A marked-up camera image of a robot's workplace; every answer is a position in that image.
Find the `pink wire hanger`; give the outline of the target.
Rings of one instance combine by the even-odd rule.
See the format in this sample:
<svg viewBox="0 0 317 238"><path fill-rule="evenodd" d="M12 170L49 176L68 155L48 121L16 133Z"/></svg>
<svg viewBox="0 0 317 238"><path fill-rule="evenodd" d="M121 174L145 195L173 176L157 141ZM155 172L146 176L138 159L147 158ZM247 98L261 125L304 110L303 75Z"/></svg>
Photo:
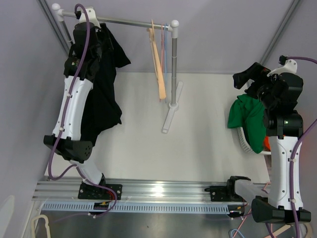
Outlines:
<svg viewBox="0 0 317 238"><path fill-rule="evenodd" d="M164 55L165 55L165 48L164 48L164 29L163 25L161 24L161 71L164 73Z"/></svg>

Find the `bright green t shirt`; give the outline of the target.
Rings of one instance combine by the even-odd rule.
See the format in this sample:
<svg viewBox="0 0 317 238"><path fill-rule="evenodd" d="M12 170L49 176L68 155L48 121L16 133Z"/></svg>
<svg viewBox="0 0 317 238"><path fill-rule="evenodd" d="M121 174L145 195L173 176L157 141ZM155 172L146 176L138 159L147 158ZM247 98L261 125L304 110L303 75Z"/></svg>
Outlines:
<svg viewBox="0 0 317 238"><path fill-rule="evenodd" d="M258 99L246 94L237 96L228 116L228 128L243 128L251 149L259 154L264 149L266 128L263 122L264 106Z"/></svg>

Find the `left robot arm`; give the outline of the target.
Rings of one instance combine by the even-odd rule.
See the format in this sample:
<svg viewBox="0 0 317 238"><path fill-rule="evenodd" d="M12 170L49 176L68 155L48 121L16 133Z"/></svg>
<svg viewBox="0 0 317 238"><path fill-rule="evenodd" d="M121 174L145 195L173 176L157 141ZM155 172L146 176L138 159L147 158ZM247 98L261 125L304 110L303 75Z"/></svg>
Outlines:
<svg viewBox="0 0 317 238"><path fill-rule="evenodd" d="M52 180L61 179L67 171L75 168L83 183L90 186L89 193L96 199L106 195L107 187L102 183L103 173L89 160L93 143L81 139L81 125L84 107L93 89L99 70L102 51L112 51L106 24L78 23L73 30L74 43L64 63L64 91L59 116L50 135L44 137L44 144L50 148L48 173ZM59 176L52 174L54 155L60 155L70 163Z"/></svg>

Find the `orange t shirt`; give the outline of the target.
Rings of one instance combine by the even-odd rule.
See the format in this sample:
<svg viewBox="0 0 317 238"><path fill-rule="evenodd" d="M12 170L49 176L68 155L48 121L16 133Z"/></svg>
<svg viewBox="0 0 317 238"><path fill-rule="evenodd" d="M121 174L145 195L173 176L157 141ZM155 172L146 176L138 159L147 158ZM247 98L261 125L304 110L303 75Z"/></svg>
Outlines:
<svg viewBox="0 0 317 238"><path fill-rule="evenodd" d="M264 138L263 148L264 148L264 151L271 151L268 136Z"/></svg>

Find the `black t shirt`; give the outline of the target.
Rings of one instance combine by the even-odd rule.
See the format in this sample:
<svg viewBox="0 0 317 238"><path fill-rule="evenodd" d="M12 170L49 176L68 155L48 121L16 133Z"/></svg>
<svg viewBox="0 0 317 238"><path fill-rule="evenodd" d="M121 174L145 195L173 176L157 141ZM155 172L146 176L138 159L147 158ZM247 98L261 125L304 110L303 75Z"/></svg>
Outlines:
<svg viewBox="0 0 317 238"><path fill-rule="evenodd" d="M131 63L114 35L101 24L108 37L100 34L102 40L112 43L112 50L103 47L99 70L95 75L93 89L89 92L81 121L81 141L96 144L98 135L104 130L122 124L122 110L115 100L114 82L116 69Z"/></svg>

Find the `beige hanger with green shirt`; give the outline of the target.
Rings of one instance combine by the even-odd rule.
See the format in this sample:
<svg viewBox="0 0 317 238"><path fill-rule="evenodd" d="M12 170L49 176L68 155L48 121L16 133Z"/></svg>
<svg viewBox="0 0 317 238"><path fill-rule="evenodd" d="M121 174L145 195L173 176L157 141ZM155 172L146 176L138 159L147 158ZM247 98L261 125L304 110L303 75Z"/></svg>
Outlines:
<svg viewBox="0 0 317 238"><path fill-rule="evenodd" d="M155 69L155 74L156 74L157 83L158 83L158 96L159 96L159 100L161 101L166 99L166 92L165 92L165 83L163 79L161 62L159 58L159 52L158 52L158 48L157 48L157 44L155 40L155 28L154 28L153 20L151 20L151 26L147 29L147 32L149 33L152 58L153 58L154 69Z"/></svg>

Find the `blue wire hanger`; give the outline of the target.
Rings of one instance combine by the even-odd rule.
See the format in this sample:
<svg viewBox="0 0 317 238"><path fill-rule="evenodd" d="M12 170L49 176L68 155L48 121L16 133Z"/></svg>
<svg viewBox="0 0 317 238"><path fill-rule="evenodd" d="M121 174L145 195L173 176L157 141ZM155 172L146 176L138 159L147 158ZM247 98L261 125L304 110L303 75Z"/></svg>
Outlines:
<svg viewBox="0 0 317 238"><path fill-rule="evenodd" d="M163 47L164 47L164 84L165 84L165 93L167 93L167 32L168 32L167 23L164 25L163 32Z"/></svg>

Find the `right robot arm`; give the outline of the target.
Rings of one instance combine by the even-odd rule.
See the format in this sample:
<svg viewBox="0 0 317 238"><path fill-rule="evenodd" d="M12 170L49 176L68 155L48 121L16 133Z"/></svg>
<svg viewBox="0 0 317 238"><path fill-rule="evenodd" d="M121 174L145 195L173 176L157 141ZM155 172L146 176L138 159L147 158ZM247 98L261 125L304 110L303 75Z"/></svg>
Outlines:
<svg viewBox="0 0 317 238"><path fill-rule="evenodd" d="M297 74L297 63L287 60L270 70L258 62L233 75L234 87L241 89L248 80L253 83L245 92L264 106L264 126L269 138L272 175L269 193L248 178L240 177L226 187L230 200L244 198L251 205L257 223L294 224L311 221L304 209L299 183L300 138L304 134L302 116L295 110L304 82Z"/></svg>

